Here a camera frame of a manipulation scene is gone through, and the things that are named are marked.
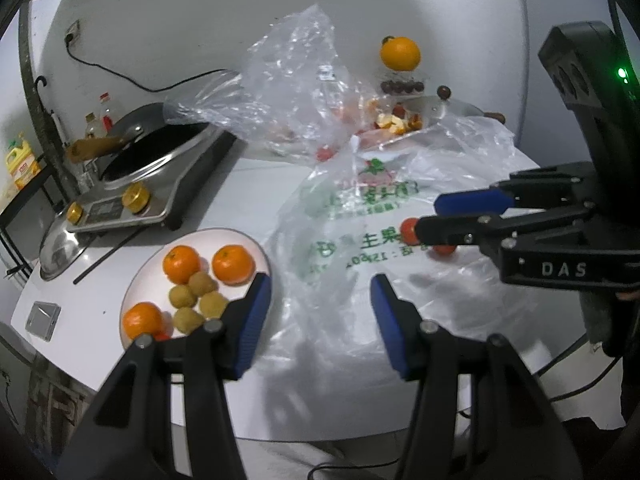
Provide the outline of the tan longan fruit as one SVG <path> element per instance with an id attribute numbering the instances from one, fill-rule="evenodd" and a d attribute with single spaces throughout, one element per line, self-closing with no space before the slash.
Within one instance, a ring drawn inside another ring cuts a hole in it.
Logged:
<path id="1" fill-rule="evenodd" d="M 188 285 L 176 285 L 168 292 L 168 300 L 175 309 L 193 308 L 198 303 L 198 296 Z"/>
<path id="2" fill-rule="evenodd" d="M 216 292 L 218 290 L 218 283 L 204 271 L 198 271 L 191 275 L 188 286 L 190 291 L 198 298 L 205 296 L 209 292 Z"/>
<path id="3" fill-rule="evenodd" d="M 229 300 L 220 292 L 214 290 L 213 292 L 206 292 L 201 296 L 198 307 L 201 314 L 209 320 L 210 318 L 221 318 L 221 315 L 226 310 Z"/>
<path id="4" fill-rule="evenodd" d="M 172 318 L 172 324 L 174 324 L 175 329 L 183 335 L 190 335 L 190 333 L 202 326 L 205 321 L 206 318 L 192 308 L 177 309 Z"/>

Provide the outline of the large mandarin orange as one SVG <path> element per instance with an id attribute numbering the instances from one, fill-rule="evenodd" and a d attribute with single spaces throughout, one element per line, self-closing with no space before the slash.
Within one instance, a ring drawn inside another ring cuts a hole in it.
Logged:
<path id="1" fill-rule="evenodd" d="M 247 283 L 254 275 L 255 260 L 242 245 L 226 245 L 216 251 L 212 270 L 216 279 L 229 286 Z"/>

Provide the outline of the red cherry tomato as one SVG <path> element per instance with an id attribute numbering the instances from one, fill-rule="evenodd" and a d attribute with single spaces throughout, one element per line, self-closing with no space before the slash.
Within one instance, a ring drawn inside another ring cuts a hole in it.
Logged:
<path id="1" fill-rule="evenodd" d="M 158 332 L 154 332 L 151 334 L 151 336 L 157 342 L 166 341 L 171 338 L 171 336 L 168 335 L 168 333 L 166 333 L 164 330 L 159 330 Z"/>
<path id="2" fill-rule="evenodd" d="M 456 250 L 457 247 L 452 245 L 435 245 L 432 247 L 432 251 L 442 257 L 448 257 L 452 255 Z"/>
<path id="3" fill-rule="evenodd" d="M 416 236 L 416 224 L 418 218 L 407 218 L 400 225 L 400 237 L 401 240 L 408 246 L 418 246 L 420 240 Z"/>

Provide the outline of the small mandarin orange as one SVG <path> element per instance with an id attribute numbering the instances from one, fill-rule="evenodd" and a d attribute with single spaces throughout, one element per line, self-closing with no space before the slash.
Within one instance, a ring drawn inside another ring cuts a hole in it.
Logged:
<path id="1" fill-rule="evenodd" d="M 143 334 L 158 336 L 165 333 L 163 313 L 152 302 L 139 302 L 124 314 L 122 329 L 131 340 Z"/>

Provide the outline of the white round plate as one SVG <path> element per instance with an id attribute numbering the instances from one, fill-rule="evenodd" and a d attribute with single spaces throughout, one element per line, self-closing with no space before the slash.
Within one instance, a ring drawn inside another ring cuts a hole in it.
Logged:
<path id="1" fill-rule="evenodd" d="M 205 229 L 177 238 L 129 284 L 119 315 L 122 345 L 144 330 L 160 340 L 190 334 L 244 297 L 258 273 L 270 273 L 266 253 L 240 231 Z"/>

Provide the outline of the flat printed plastic bag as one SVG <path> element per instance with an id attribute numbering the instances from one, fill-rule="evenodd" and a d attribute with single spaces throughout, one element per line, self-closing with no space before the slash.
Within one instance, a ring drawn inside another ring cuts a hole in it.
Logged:
<path id="1" fill-rule="evenodd" d="M 247 439 L 343 440 L 408 425 L 416 385 L 393 370 L 370 303 L 375 275 L 450 333 L 506 335 L 531 370 L 548 353 L 540 296 L 501 283 L 474 247 L 449 257 L 412 247 L 401 222 L 437 196 L 484 188 L 532 163 L 485 117 L 448 117 L 395 141 L 351 145 L 314 170 L 280 211 L 266 245 L 273 303 L 253 366 L 254 399 L 235 412 Z"/>

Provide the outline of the steel saucepan with lid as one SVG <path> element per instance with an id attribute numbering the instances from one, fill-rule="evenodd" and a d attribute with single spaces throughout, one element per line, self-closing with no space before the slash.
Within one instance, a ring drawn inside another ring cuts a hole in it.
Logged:
<path id="1" fill-rule="evenodd" d="M 500 124 L 506 123 L 506 116 L 496 112 L 483 112 L 477 106 L 455 99 L 447 86 L 437 88 L 434 96 L 410 96 L 405 99 L 404 107 L 411 114 L 418 114 L 424 126 L 435 125 L 448 115 L 460 117 L 486 117 Z"/>

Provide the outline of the steel induction cooker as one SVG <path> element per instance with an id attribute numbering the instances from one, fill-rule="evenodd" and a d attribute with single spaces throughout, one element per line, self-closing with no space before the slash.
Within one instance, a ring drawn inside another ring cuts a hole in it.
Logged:
<path id="1" fill-rule="evenodd" d="M 186 211 L 236 137 L 211 124 L 164 125 L 132 141 L 98 184 L 76 200 L 73 232 L 161 224 L 179 229 Z"/>

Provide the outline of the clear box of dark fruit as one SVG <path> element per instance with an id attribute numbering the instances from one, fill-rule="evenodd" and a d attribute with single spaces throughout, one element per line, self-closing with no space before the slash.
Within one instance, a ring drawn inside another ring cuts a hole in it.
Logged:
<path id="1" fill-rule="evenodd" d="M 386 73 L 380 82 L 380 89 L 385 94 L 400 96 L 401 94 L 420 94 L 425 90 L 422 79 L 401 73 Z"/>

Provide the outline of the yellow orange on box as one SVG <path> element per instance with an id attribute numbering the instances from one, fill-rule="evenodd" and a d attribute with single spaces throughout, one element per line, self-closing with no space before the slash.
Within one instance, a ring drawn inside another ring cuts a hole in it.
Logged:
<path id="1" fill-rule="evenodd" d="M 411 72 L 421 63 L 421 50 L 410 38 L 387 36 L 381 44 L 380 58 L 390 70 Z"/>

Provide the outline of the steel dome pot lid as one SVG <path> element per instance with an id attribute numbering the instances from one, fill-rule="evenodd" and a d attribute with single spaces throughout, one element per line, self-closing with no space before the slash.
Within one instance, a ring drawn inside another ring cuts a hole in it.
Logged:
<path id="1" fill-rule="evenodd" d="M 40 278 L 52 281 L 64 273 L 94 242 L 94 233 L 70 232 L 70 222 L 61 211 L 52 220 L 39 248 Z"/>

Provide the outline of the oil bottle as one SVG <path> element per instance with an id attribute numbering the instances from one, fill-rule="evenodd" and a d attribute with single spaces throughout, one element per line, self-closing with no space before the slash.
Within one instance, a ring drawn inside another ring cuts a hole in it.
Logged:
<path id="1" fill-rule="evenodd" d="M 85 138 L 86 139 L 94 139 L 103 136 L 102 133 L 102 124 L 96 115 L 93 113 L 89 113 L 85 116 L 86 120 L 86 128 L 85 128 Z"/>

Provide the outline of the red capped sauce bottle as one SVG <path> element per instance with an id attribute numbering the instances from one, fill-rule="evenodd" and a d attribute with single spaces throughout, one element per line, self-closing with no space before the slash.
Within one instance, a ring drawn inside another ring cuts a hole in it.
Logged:
<path id="1" fill-rule="evenodd" d="M 113 102 L 111 101 L 111 97 L 107 92 L 104 92 L 100 95 L 100 118 L 103 124 L 104 130 L 106 132 L 110 132 L 114 123 L 116 122 L 114 110 L 113 110 Z"/>

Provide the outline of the black umbrella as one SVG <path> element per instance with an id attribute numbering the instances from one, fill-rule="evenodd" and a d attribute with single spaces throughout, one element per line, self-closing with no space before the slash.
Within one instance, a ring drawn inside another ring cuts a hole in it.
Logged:
<path id="1" fill-rule="evenodd" d="M 47 78 L 39 75 L 34 81 L 34 86 L 37 93 L 39 106 L 43 112 L 44 123 L 47 125 L 47 132 L 51 138 L 51 143 L 55 146 L 58 157 L 65 160 L 65 151 L 68 145 L 68 139 L 62 122 L 55 110 L 49 103 L 49 99 L 46 96 L 46 90 L 49 87 Z"/>

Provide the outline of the left wall socket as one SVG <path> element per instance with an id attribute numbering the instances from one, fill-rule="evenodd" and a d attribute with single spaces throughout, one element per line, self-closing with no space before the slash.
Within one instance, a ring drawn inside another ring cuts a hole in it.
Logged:
<path id="1" fill-rule="evenodd" d="M 70 47 L 80 36 L 80 21 L 76 20 L 70 24 L 70 27 L 66 29 L 64 36 L 64 42 L 66 47 Z"/>

